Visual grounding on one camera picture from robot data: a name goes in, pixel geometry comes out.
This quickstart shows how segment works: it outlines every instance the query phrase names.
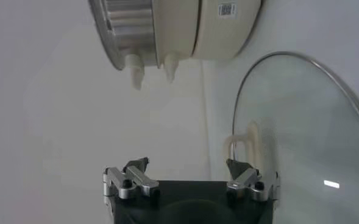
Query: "pot lid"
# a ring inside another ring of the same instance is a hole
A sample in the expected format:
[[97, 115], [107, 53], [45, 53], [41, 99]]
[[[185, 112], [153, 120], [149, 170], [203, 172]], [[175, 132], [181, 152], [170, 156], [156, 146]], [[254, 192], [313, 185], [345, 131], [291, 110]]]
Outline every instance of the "pot lid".
[[266, 55], [240, 86], [233, 134], [252, 122], [280, 175], [274, 223], [359, 223], [359, 100], [345, 83], [306, 56]]

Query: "screw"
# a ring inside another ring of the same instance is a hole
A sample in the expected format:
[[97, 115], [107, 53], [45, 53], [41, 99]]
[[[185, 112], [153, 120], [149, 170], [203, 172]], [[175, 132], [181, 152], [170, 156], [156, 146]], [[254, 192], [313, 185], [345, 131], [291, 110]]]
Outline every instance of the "screw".
[[263, 191], [265, 189], [265, 184], [261, 181], [255, 183], [255, 190]]
[[123, 188], [130, 188], [132, 187], [132, 181], [130, 179], [126, 179], [123, 181]]

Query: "label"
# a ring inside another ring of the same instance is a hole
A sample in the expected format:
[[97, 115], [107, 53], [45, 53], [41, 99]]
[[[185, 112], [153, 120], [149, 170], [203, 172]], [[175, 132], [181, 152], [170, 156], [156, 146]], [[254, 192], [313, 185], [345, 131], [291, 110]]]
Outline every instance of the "label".
[[220, 18], [234, 18], [236, 17], [235, 3], [222, 3], [218, 5], [218, 16]]

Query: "white wall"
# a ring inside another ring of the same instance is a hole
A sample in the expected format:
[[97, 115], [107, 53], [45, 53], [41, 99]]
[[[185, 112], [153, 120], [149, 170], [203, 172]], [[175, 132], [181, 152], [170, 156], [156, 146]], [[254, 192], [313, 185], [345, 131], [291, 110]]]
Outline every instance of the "white wall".
[[201, 64], [141, 92], [109, 63], [87, 1], [0, 1], [0, 223], [104, 223], [102, 171], [208, 180]]
[[274, 51], [314, 57], [359, 97], [359, 0], [265, 0], [254, 34], [232, 60], [203, 62], [211, 177], [221, 180], [221, 146], [232, 134], [236, 94], [250, 66]]

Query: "stainless steel rim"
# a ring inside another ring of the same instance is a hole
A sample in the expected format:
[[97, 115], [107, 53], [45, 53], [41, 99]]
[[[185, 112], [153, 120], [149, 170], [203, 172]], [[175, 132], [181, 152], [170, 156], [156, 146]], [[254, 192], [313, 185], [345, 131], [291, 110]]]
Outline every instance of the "stainless steel rim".
[[313, 64], [315, 67], [317, 67], [318, 69], [320, 69], [322, 72], [324, 72], [328, 78], [330, 78], [336, 85], [337, 87], [342, 91], [343, 95], [348, 99], [348, 101], [350, 102], [350, 104], [352, 105], [352, 107], [354, 108], [355, 112], [357, 112], [357, 114], [359, 115], [359, 98], [355, 95], [355, 93], [347, 86], [347, 84], [342, 81], [334, 72], [332, 72], [329, 68], [327, 68], [326, 66], [324, 66], [323, 64], [321, 64], [320, 62], [316, 61], [315, 59], [306, 56], [304, 54], [300, 54], [297, 52], [288, 52], [288, 51], [278, 51], [278, 52], [273, 52], [270, 54], [267, 54], [265, 56], [263, 56], [262, 58], [260, 58], [259, 60], [257, 60], [248, 70], [248, 72], [246, 73], [246, 75], [244, 76], [243, 81], [241, 81], [240, 87], [239, 87], [239, 91], [238, 94], [236, 96], [236, 102], [235, 102], [235, 111], [233, 112], [233, 122], [232, 122], [232, 134], [235, 134], [235, 122], [236, 122], [236, 116], [237, 116], [237, 109], [238, 109], [238, 102], [241, 96], [241, 90], [243, 89], [244, 83], [246, 82], [249, 74], [252, 72], [252, 70], [259, 65], [263, 60], [273, 57], [273, 56], [277, 56], [277, 55], [287, 55], [287, 56], [292, 56], [292, 57], [296, 57], [299, 59], [302, 59], [304, 61], [307, 61], [311, 64]]
[[124, 57], [138, 55], [157, 65], [152, 0], [88, 0], [104, 50], [117, 70]]

